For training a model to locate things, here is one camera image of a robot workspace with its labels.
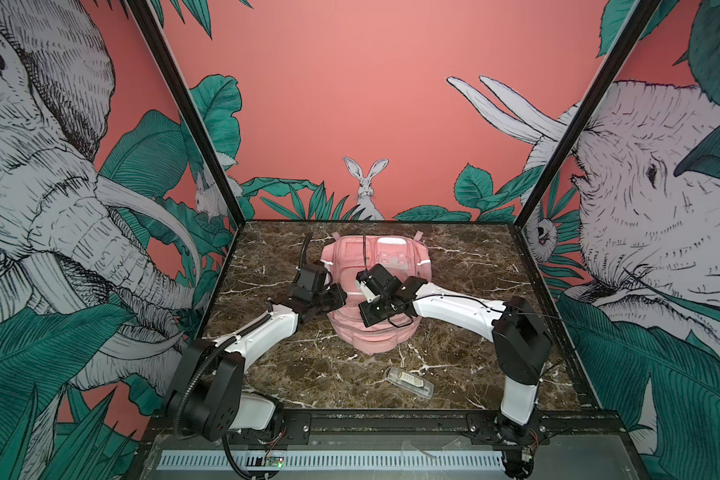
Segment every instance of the brown marble surface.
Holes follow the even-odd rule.
[[[506,226],[431,224],[322,224],[249,222],[240,237],[204,337],[232,332],[264,311],[264,302],[292,281],[306,232],[315,235],[308,261],[341,235],[424,233],[432,259],[432,281],[485,299],[524,296],[536,311],[538,299]],[[553,348],[548,366],[560,360]],[[434,384],[434,397],[420,398],[382,380],[396,366]],[[579,409],[564,362],[539,388],[544,409]],[[312,408],[489,408],[498,409],[504,388],[493,345],[448,323],[423,319],[407,342],[368,356],[336,337],[326,316],[311,321],[262,356],[246,374],[250,390]]]

